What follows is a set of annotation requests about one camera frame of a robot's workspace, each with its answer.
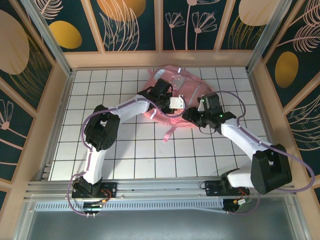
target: dark teal panel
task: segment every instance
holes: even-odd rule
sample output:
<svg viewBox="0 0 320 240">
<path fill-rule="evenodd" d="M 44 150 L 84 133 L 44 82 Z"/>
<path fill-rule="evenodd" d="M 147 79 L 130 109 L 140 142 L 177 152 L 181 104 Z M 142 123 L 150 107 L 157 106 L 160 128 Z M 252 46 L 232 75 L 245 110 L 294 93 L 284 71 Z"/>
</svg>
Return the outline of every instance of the dark teal panel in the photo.
<svg viewBox="0 0 320 240">
<path fill-rule="evenodd" d="M 23 27 L 28 36 L 30 55 L 24 71 L 18 75 L 8 74 L 0 69 L 0 77 L 5 80 L 19 95 L 21 95 L 34 109 L 38 108 L 41 96 L 45 89 L 49 74 L 52 69 L 51 63 L 38 46 L 23 21 L 11 6 L 8 0 L 4 0 L 0 10 L 14 17 Z"/>
<path fill-rule="evenodd" d="M 268 53 L 271 45 L 274 43 L 274 40 L 275 40 L 276 36 L 279 34 L 280 30 L 281 30 L 282 27 L 284 26 L 287 18 L 289 17 L 289 15 L 290 15 L 292 9 L 294 8 L 294 6 L 296 5 L 297 1 L 298 1 L 298 0 L 292 0 L 291 5 L 290 5 L 290 7 L 289 7 L 289 10 L 286 12 L 286 14 L 285 14 L 284 18 L 282 19 L 280 25 L 278 26 L 277 30 L 276 30 L 275 33 L 273 34 L 273 36 L 272 36 L 269 44 L 268 44 L 268 45 L 266 46 L 266 48 L 265 48 L 265 50 L 264 50 L 264 52 L 263 52 L 263 54 L 262 54 L 262 57 L 263 57 L 263 58 L 265 58 L 265 56 L 266 56 L 266 54 Z"/>
<path fill-rule="evenodd" d="M 92 35 L 85 10 L 80 0 L 62 0 L 63 8 L 53 19 L 46 19 L 48 25 L 56 21 L 65 21 L 73 25 L 82 37 L 82 43 L 79 47 L 68 49 L 61 47 L 63 52 L 97 52 L 97 45 Z"/>
<path fill-rule="evenodd" d="M 99 7 L 97 0 L 90 0 L 91 6 L 93 9 L 94 17 L 96 20 L 96 23 L 99 28 L 99 33 L 101 35 L 102 41 L 104 41 L 105 38 L 105 24 L 103 18 L 107 21 L 110 21 L 110 28 L 112 29 L 112 33 L 115 35 L 118 35 L 118 40 L 116 40 L 116 44 L 110 44 L 110 47 L 107 47 L 104 45 L 104 49 L 106 51 L 155 51 L 156 50 L 156 30 L 155 30 L 155 3 L 154 0 L 146 0 L 146 6 L 144 12 L 137 17 L 137 24 L 139 31 L 139 40 L 136 44 L 132 44 L 130 46 L 128 43 L 129 41 L 124 41 L 124 44 L 122 44 L 123 41 L 121 39 L 124 37 L 124 30 L 116 31 L 116 21 L 106 16 L 101 8 Z"/>
<path fill-rule="evenodd" d="M 303 6 L 300 8 L 299 12 L 294 18 L 294 20 L 298 18 L 299 20 L 287 29 L 283 38 L 279 42 L 278 47 L 274 50 L 272 56 L 266 63 L 266 67 L 270 73 L 271 79 L 274 83 L 275 89 L 277 91 L 277 94 L 279 96 L 279 99 L 283 107 L 286 106 L 297 95 L 297 93 L 299 93 L 300 90 L 303 89 L 304 86 L 306 86 L 307 83 L 310 82 L 310 80 L 312 80 L 320 71 L 320 64 L 319 64 L 320 46 L 316 46 L 315 48 L 308 49 L 308 51 L 311 51 L 311 52 L 308 52 L 308 51 L 301 52 L 301 51 L 295 50 L 292 42 L 292 40 L 295 38 L 295 35 L 299 31 L 299 29 L 306 27 L 307 25 L 304 21 L 304 18 L 301 16 L 305 13 L 305 9 L 308 2 L 309 1 L 306 0 Z M 318 29 L 318 34 L 319 34 L 319 27 L 320 27 L 319 25 L 315 25 L 315 28 Z M 299 67 L 293 83 L 286 88 L 281 88 L 276 83 L 275 71 L 276 71 L 276 64 L 277 64 L 278 58 L 284 52 L 294 53 L 298 59 Z"/>
<path fill-rule="evenodd" d="M 5 191 L 0 191 L 0 211 L 5 202 L 6 195 L 7 193 Z"/>
<path fill-rule="evenodd" d="M 315 175 L 320 174 L 320 85 L 303 99 L 287 119 L 300 154 Z"/>
<path fill-rule="evenodd" d="M 189 6 L 185 0 L 163 1 L 163 50 L 174 50 L 174 47 L 175 50 L 186 49 L 187 22 L 188 50 L 214 49 L 221 19 L 225 10 L 226 1 L 221 0 L 216 2 L 214 0 L 208 0 L 207 2 L 211 3 Z M 174 13 L 181 14 L 176 21 L 176 15 L 174 15 Z M 170 28 L 169 24 L 172 23 L 174 23 L 173 25 L 175 25 L 175 27 Z M 204 30 L 205 32 L 196 34 L 195 29 L 199 28 L 201 31 Z"/>
<path fill-rule="evenodd" d="M 0 119 L 0 162 L 16 164 L 22 152 L 16 146 L 24 147 L 33 118 L 1 90 L 0 113 L 4 120 Z M 0 178 L 11 181 L 15 169 L 0 163 Z"/>
<path fill-rule="evenodd" d="M 316 198 L 318 199 L 318 202 L 320 204 L 320 187 L 315 188 L 314 192 L 315 192 Z"/>
<path fill-rule="evenodd" d="M 263 26 L 248 26 L 239 18 L 239 4 L 236 0 L 222 41 L 222 50 L 253 50 L 265 29 Z"/>
</svg>

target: metal bracket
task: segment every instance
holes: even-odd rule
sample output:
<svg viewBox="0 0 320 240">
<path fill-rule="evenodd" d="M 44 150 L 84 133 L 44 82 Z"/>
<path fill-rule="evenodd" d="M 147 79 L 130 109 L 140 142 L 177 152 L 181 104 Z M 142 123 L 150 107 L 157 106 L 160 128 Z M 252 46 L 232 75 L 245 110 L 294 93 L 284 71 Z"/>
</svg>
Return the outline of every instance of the metal bracket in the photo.
<svg viewBox="0 0 320 240">
<path fill-rule="evenodd" d="M 244 187 L 240 187 L 239 189 L 235 187 L 225 188 L 219 180 L 205 181 L 204 187 L 207 197 L 242 196 L 243 193 L 239 189 L 246 195 L 250 194 L 249 189 Z"/>
</svg>

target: white plastic part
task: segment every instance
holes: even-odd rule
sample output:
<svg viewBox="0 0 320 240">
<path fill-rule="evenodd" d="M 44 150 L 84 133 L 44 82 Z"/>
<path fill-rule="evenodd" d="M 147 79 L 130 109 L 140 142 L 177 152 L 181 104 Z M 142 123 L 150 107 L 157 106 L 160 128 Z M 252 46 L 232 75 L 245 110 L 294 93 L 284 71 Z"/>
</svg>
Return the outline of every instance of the white plastic part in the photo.
<svg viewBox="0 0 320 240">
<path fill-rule="evenodd" d="M 141 95 L 136 95 L 134 98 L 121 103 L 117 106 L 111 106 L 108 107 L 109 109 L 117 108 L 115 111 L 111 111 L 112 114 L 118 115 L 120 118 L 120 124 L 127 121 L 128 119 L 138 115 L 145 113 L 150 103 L 147 101 L 135 101 L 127 106 L 124 106 L 121 108 L 121 106 L 127 104 L 128 102 L 132 102 L 136 99 L 145 99 L 145 97 Z M 97 151 L 95 147 L 92 145 L 89 145 L 92 147 L 92 153 L 90 157 L 90 165 L 88 171 L 83 175 L 83 178 L 90 184 L 97 183 L 101 177 L 102 177 L 102 166 L 104 163 L 105 155 L 107 150 L 100 150 Z M 85 161 L 85 167 L 84 169 L 87 169 L 88 163 L 89 163 L 89 154 L 90 150 L 88 149 L 86 154 L 86 161 Z"/>
<path fill-rule="evenodd" d="M 123 106 L 126 103 L 131 102 L 132 100 L 135 100 L 135 99 L 146 99 L 146 98 L 144 96 L 137 94 L 136 96 L 134 96 L 134 98 L 132 98 L 124 103 L 121 103 L 117 106 L 108 107 L 110 109 L 118 108 L 118 110 L 112 111 L 111 113 L 119 116 L 120 124 L 122 124 L 123 122 L 127 121 L 128 119 L 130 119 L 138 114 L 143 114 L 148 110 L 150 103 L 147 101 L 136 101 L 132 104 L 129 104 L 128 106 L 120 108 L 121 106 Z"/>
<path fill-rule="evenodd" d="M 255 136 L 253 133 L 251 133 L 245 127 L 242 127 L 242 128 L 245 129 L 252 136 Z M 248 157 L 251 159 L 251 161 L 252 161 L 253 155 L 258 150 L 264 151 L 267 149 L 266 147 L 261 146 L 259 143 L 253 141 L 249 136 L 244 134 L 239 129 L 239 126 L 237 125 L 237 120 L 235 118 L 229 119 L 221 125 L 221 133 L 223 136 L 227 137 L 232 142 L 234 142 L 239 148 L 241 148 L 245 152 L 245 154 L 248 155 Z M 264 143 L 269 146 L 271 145 L 269 142 L 262 141 L 261 139 L 259 139 L 259 140 L 261 143 Z"/>
<path fill-rule="evenodd" d="M 239 205 L 242 205 L 242 204 L 245 204 L 246 203 L 246 200 L 245 199 L 240 199 L 238 200 L 238 204 Z"/>
<path fill-rule="evenodd" d="M 183 100 L 183 95 L 179 95 L 178 97 L 170 97 L 170 106 L 171 109 L 184 109 L 185 103 Z"/>
<path fill-rule="evenodd" d="M 104 159 L 105 159 L 107 150 L 97 151 L 91 144 L 89 144 L 89 146 L 92 147 L 90 166 L 88 171 L 83 175 L 83 178 L 88 183 L 95 184 L 102 177 L 102 165 L 104 164 Z M 86 154 L 84 170 L 86 170 L 88 167 L 89 154 L 90 154 L 90 150 L 88 149 Z"/>
<path fill-rule="evenodd" d="M 250 167 L 242 167 L 238 170 L 230 172 L 228 175 L 228 181 L 233 188 L 253 188 L 253 184 L 251 182 L 251 166 Z"/>
</svg>

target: leaf illustration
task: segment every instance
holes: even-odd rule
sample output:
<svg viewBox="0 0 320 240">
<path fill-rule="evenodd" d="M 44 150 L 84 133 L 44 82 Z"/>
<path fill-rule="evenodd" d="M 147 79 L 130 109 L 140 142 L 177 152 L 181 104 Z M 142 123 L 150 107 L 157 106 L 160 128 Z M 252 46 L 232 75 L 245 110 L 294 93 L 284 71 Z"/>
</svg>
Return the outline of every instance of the leaf illustration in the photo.
<svg viewBox="0 0 320 240">
<path fill-rule="evenodd" d="M 123 8 L 116 0 L 101 1 L 107 13 L 107 17 L 100 13 L 104 24 L 103 44 L 107 51 L 134 51 L 139 44 L 140 31 L 136 14 L 125 2 L 122 4 Z"/>
<path fill-rule="evenodd" d="M 320 148 L 320 96 L 307 105 L 293 109 L 287 119 L 300 150 Z"/>
<path fill-rule="evenodd" d="M 320 24 L 320 0 L 309 0 L 303 14 L 304 22 L 309 26 Z"/>
<path fill-rule="evenodd" d="M 297 52 L 311 53 L 320 43 L 320 24 L 316 26 L 305 25 L 295 34 L 294 38 L 277 45 L 277 47 L 293 43 L 294 50 Z"/>
<path fill-rule="evenodd" d="M 34 0 L 41 15 L 45 19 L 53 20 L 64 7 L 62 0 Z"/>
</svg>

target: flower illustration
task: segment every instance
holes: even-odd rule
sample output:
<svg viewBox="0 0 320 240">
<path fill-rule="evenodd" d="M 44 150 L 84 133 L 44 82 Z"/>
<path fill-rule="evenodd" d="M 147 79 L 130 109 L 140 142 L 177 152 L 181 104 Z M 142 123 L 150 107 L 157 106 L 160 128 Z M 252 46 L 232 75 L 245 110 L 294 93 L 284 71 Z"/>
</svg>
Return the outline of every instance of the flower illustration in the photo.
<svg viewBox="0 0 320 240">
<path fill-rule="evenodd" d="M 186 2 L 190 6 L 195 6 L 195 5 L 204 5 L 204 4 L 215 4 L 219 2 L 220 0 L 186 0 Z"/>
<path fill-rule="evenodd" d="M 189 5 L 188 12 L 186 14 L 186 25 L 185 25 L 185 50 L 188 50 L 188 26 L 189 26 L 189 16 L 191 6 L 195 5 L 205 5 L 205 4 L 216 4 L 220 0 L 186 0 L 186 3 Z"/>
<path fill-rule="evenodd" d="M 179 13 L 174 12 L 172 15 L 170 12 L 168 12 L 165 14 L 165 19 L 171 29 L 176 28 L 176 27 L 181 27 L 186 24 L 186 22 L 183 21 L 183 17 L 181 15 L 181 12 L 179 12 Z"/>
<path fill-rule="evenodd" d="M 7 101 L 7 103 L 5 104 L 5 102 L 2 99 L 0 99 L 0 133 L 2 132 L 1 130 L 4 130 L 4 131 L 9 130 L 12 133 L 26 139 L 27 138 L 26 136 L 14 131 L 10 128 L 10 121 L 11 121 L 13 112 L 14 112 L 14 104 L 10 101 Z M 6 145 L 9 145 L 11 147 L 14 147 L 16 149 L 19 149 L 19 150 L 23 149 L 23 147 L 15 145 L 15 144 L 8 142 L 2 138 L 0 138 L 0 142 L 4 143 Z M 5 162 L 0 162 L 0 164 L 16 165 L 16 163 L 11 164 L 11 163 L 5 163 Z"/>
<path fill-rule="evenodd" d="M 194 32 L 196 34 L 212 32 L 217 30 L 217 24 L 214 24 L 216 21 L 215 13 L 202 13 L 199 18 L 199 12 L 195 12 L 192 14 L 192 23 L 194 27 Z"/>
<path fill-rule="evenodd" d="M 10 120 L 13 112 L 14 104 L 8 101 L 5 105 L 5 102 L 2 99 L 0 99 L 0 129 L 9 129 Z"/>
</svg>

